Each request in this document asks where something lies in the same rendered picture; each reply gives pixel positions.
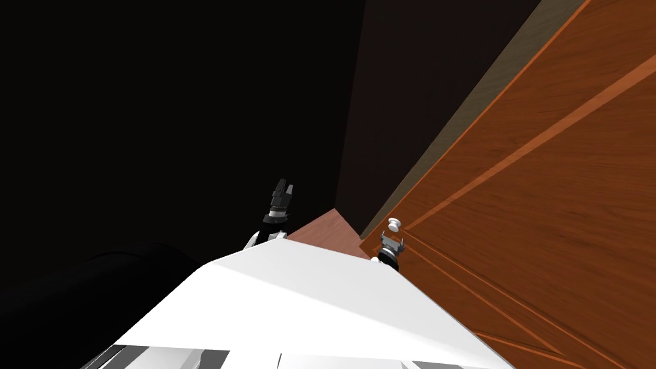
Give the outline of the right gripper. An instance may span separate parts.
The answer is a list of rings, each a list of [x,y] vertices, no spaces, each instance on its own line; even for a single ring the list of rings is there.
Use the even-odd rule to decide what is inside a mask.
[[[404,252],[405,249],[404,239],[398,241],[391,238],[386,238],[384,231],[381,233],[380,239],[381,239],[381,249],[379,250],[379,254],[386,254],[388,256],[399,256],[402,252]]]

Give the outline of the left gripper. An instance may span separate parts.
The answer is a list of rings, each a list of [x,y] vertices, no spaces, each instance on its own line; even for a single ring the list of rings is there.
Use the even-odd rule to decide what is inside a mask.
[[[290,184],[286,191],[285,189],[286,181],[284,179],[280,179],[272,195],[270,211],[286,211],[288,209],[291,202],[293,185]]]

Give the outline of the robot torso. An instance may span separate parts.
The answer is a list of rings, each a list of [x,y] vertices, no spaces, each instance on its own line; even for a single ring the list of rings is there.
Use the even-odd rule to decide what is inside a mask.
[[[400,272],[284,238],[207,263],[82,369],[514,369]]]

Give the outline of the brown wooden door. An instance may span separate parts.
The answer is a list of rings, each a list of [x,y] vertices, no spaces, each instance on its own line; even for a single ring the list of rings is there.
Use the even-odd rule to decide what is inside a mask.
[[[656,0],[542,0],[366,228],[516,369],[656,369]]]

